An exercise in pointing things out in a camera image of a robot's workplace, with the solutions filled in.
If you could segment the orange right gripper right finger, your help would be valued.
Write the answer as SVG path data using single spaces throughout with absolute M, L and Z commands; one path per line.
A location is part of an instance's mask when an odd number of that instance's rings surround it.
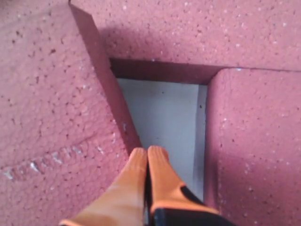
M 148 148 L 151 182 L 150 220 L 153 226 L 219 226 L 217 211 L 191 200 L 186 183 L 169 163 L 167 151 L 160 146 Z

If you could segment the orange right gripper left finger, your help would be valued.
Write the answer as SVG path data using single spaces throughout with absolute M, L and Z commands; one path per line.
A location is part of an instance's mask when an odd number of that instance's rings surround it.
M 144 225 L 147 151 L 134 148 L 127 164 L 111 186 L 97 200 L 60 226 Z

